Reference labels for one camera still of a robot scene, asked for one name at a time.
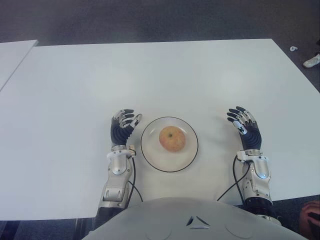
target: silver metal joint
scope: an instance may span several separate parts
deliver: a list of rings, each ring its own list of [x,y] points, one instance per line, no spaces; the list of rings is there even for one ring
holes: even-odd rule
[[[115,145],[115,146],[112,146],[111,151],[113,152],[113,151],[124,150],[124,149],[127,149],[126,145]]]
[[[248,156],[262,156],[262,152],[258,149],[248,149],[244,151]]]

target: plate rim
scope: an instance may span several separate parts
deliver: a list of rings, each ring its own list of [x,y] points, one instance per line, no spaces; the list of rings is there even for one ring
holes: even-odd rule
[[[159,120],[159,119],[164,119],[164,118],[179,119],[179,120],[185,122],[185,123],[192,129],[192,131],[194,132],[195,138],[196,138],[196,152],[195,152],[195,155],[194,155],[192,161],[191,161],[187,166],[185,166],[185,167],[183,167],[183,168],[181,168],[181,169],[179,169],[179,170],[175,170],[175,171],[165,171],[165,170],[161,170],[161,169],[153,166],[153,165],[148,161],[148,159],[146,158],[146,156],[145,156],[145,154],[144,154],[144,151],[143,151],[143,149],[142,149],[142,137],[144,136],[144,133],[145,133],[146,129],[147,129],[147,128],[149,127],[149,125],[152,124],[153,122],[155,122],[155,121],[157,121],[157,120]],[[151,167],[153,167],[154,169],[157,169],[157,170],[159,170],[159,171],[161,171],[161,172],[164,172],[164,173],[176,173],[176,172],[179,172],[179,171],[181,171],[181,170],[189,167],[189,166],[194,162],[194,160],[195,160],[195,158],[196,158],[196,156],[197,156],[197,154],[198,154],[198,150],[199,150],[199,140],[198,140],[198,136],[197,136],[196,131],[194,130],[194,128],[193,128],[189,123],[187,123],[186,121],[182,120],[181,118],[175,117],[175,116],[162,116],[162,117],[158,117],[158,118],[156,118],[155,120],[151,121],[151,122],[144,128],[144,130],[143,130],[143,132],[142,132],[142,135],[141,135],[141,138],[140,138],[140,148],[141,148],[141,152],[142,152],[142,155],[143,155],[144,159],[146,160],[146,162],[147,162]]]

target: robotic arm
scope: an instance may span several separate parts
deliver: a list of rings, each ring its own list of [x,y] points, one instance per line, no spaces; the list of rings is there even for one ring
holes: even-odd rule
[[[244,163],[243,173],[249,171],[243,180],[241,191],[244,209],[272,222],[276,219],[273,202],[270,197],[270,171],[268,158],[260,151],[262,138],[258,124],[252,114],[243,107],[229,109],[227,119],[237,128],[242,141],[243,151],[237,152],[237,159]]]
[[[112,148],[107,155],[107,159],[110,160],[108,180],[103,187],[99,208],[124,209],[128,205],[128,181],[132,175],[129,159],[135,156],[136,151],[133,145],[127,147],[127,140],[142,118],[141,114],[134,117],[133,112],[131,109],[123,109],[112,117]]]

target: person's hand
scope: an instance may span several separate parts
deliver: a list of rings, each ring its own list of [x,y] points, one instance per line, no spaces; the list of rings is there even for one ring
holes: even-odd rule
[[[299,231],[302,236],[307,239],[313,240],[315,237],[312,234],[312,230],[309,223],[320,227],[320,221],[309,216],[310,213],[320,215],[320,201],[307,202],[301,209],[299,218]]]

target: apple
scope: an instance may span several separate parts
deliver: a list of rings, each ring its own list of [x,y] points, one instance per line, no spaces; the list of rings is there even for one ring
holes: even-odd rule
[[[166,126],[159,134],[159,141],[167,151],[178,152],[186,145],[186,136],[176,126]]]

